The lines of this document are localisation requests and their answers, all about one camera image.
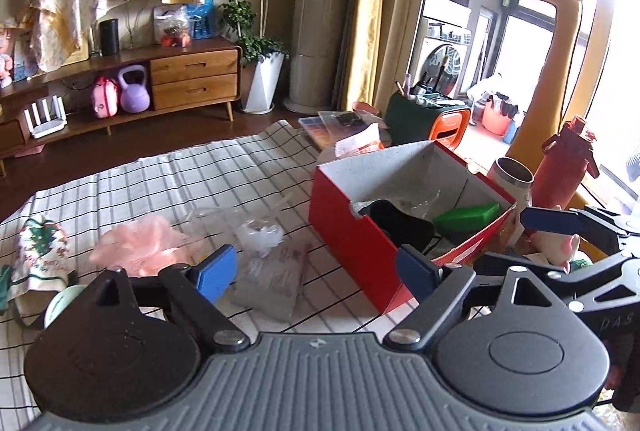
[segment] purple kettlebell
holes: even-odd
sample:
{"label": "purple kettlebell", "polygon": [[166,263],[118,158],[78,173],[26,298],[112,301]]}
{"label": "purple kettlebell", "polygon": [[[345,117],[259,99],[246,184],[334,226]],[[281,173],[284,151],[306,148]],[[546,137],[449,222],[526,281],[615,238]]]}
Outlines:
{"label": "purple kettlebell", "polygon": [[[142,72],[142,82],[127,83],[124,75],[131,72]],[[118,72],[118,82],[122,88],[120,95],[120,105],[124,111],[129,113],[140,113],[148,109],[151,99],[146,91],[146,68],[142,64],[125,66]]]}

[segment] wooden floor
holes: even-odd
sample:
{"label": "wooden floor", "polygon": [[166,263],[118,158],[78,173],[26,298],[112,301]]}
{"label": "wooden floor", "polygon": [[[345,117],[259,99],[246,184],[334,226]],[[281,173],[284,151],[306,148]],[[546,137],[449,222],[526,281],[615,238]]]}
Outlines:
{"label": "wooden floor", "polygon": [[212,140],[260,133],[281,119],[298,127],[299,115],[275,109],[265,115],[234,112],[226,118],[224,104],[168,113],[94,131],[47,145],[42,153],[8,158],[7,176],[0,178],[0,221],[37,191],[92,175],[140,157],[154,156]]}

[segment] cabinet leg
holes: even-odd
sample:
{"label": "cabinet leg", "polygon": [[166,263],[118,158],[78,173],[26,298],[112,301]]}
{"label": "cabinet leg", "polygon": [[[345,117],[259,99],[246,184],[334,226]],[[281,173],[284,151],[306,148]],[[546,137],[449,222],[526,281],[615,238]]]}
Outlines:
{"label": "cabinet leg", "polygon": [[229,117],[229,121],[233,122],[234,121],[234,111],[233,111],[233,109],[231,109],[231,103],[230,102],[226,103],[226,114]]}

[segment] drawer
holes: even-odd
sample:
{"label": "drawer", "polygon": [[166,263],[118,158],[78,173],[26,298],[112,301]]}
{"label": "drawer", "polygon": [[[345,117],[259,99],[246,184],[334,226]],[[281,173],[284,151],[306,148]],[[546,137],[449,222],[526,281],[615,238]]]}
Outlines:
{"label": "drawer", "polygon": [[238,72],[238,50],[219,50],[201,54],[153,59],[150,61],[151,84],[166,84],[190,78]]}
{"label": "drawer", "polygon": [[188,106],[218,99],[220,102],[223,102],[223,99],[231,101],[238,96],[238,75],[219,75],[168,82],[153,86],[152,91],[156,109]]}
{"label": "drawer", "polygon": [[0,124],[0,154],[18,151],[23,145],[24,138],[17,120]]}

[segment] white router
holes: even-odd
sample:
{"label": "white router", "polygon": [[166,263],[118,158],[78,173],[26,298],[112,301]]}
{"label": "white router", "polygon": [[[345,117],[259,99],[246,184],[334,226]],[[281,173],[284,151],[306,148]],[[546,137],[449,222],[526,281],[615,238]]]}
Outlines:
{"label": "white router", "polygon": [[38,105],[35,102],[31,104],[33,120],[31,120],[31,113],[29,110],[24,110],[24,117],[27,120],[27,126],[29,127],[29,131],[33,138],[42,138],[64,129],[66,125],[66,112],[65,106],[62,104],[62,99],[59,96],[54,95],[51,97],[51,102],[56,114],[54,118],[51,118],[51,115],[49,114],[47,99],[43,98],[40,101],[42,111],[44,112],[44,122],[38,112]]}

